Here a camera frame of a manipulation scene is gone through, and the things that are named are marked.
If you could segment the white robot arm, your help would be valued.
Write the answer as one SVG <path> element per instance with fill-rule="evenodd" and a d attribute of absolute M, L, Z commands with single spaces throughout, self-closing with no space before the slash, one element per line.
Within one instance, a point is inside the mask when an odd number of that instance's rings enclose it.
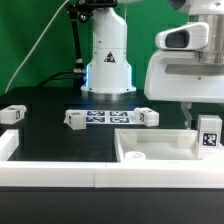
<path fill-rule="evenodd" d="M 156 35 L 144 93 L 150 100 L 179 101 L 190 119 L 193 102 L 224 103 L 224 0 L 167 1 L 189 19 Z M 127 25 L 112 7 L 93 8 L 93 57 L 81 91 L 117 100 L 135 91 L 126 60 Z"/>

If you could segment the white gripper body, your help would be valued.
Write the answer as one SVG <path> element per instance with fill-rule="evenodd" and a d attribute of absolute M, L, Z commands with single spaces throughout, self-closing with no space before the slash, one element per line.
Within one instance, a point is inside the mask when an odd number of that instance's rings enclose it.
<path fill-rule="evenodd" d="M 224 50 L 212 49 L 206 22 L 189 22 L 157 34 L 144 93 L 150 100 L 224 103 Z"/>

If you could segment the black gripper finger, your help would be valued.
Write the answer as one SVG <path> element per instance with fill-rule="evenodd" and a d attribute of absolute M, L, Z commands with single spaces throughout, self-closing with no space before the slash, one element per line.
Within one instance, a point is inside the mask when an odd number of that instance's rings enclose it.
<path fill-rule="evenodd" d="M 191 116 L 191 113 L 190 113 L 190 110 L 192 108 L 192 103 L 191 102 L 182 102 L 181 103 L 181 110 L 185 116 L 185 126 L 187 129 L 190 129 L 191 128 L 191 125 L 192 125 L 192 116 Z"/>

